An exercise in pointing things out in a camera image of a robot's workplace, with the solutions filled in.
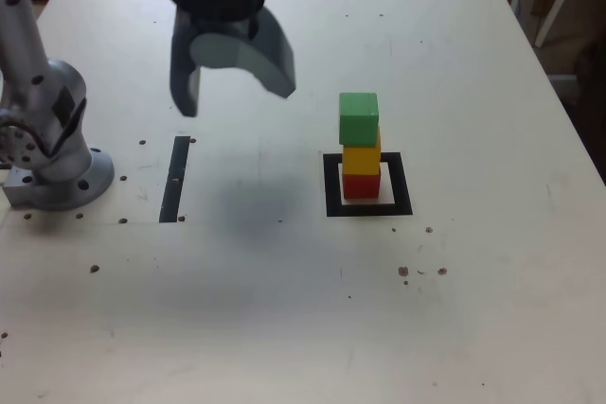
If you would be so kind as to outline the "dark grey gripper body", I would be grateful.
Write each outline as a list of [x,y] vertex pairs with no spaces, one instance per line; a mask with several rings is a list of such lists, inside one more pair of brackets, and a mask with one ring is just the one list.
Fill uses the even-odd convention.
[[175,35],[186,43],[203,35],[218,34],[249,42],[258,33],[258,14],[254,13],[241,21],[210,21],[177,9],[175,14]]

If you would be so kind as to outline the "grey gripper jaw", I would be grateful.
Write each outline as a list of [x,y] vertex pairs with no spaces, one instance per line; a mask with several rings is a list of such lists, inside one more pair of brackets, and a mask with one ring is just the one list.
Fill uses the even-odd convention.
[[253,40],[203,35],[193,41],[190,53],[200,67],[244,70],[266,91],[282,98],[289,97],[296,88],[294,52],[280,23],[266,7],[258,12],[258,33]]
[[196,117],[198,113],[200,66],[190,53],[197,35],[190,15],[177,9],[170,47],[169,88],[176,108],[185,117]]

